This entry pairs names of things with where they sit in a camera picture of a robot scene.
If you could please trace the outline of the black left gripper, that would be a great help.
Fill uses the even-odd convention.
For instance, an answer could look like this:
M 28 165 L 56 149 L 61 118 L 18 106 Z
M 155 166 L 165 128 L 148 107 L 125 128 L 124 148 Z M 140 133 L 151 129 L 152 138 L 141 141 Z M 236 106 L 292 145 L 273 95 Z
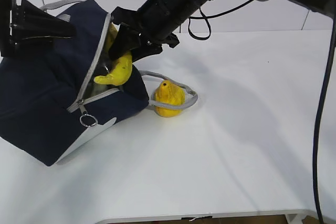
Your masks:
M 75 27 L 49 15 L 28 0 L 1 0 L 1 56 L 13 57 L 17 47 L 48 46 L 53 38 L 71 38 Z

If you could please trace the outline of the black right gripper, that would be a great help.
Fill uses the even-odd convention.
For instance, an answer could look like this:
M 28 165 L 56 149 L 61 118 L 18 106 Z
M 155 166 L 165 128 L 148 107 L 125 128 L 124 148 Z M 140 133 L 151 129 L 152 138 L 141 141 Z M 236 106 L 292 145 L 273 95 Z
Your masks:
M 108 52 L 110 60 L 117 60 L 131 51 L 132 62 L 136 62 L 160 54 L 163 51 L 162 44 L 174 48 L 180 43 L 174 33 L 169 33 L 163 39 L 150 35 L 148 29 L 141 24 L 139 13 L 135 10 L 116 7 L 111 12 L 111 21 L 120 27 Z

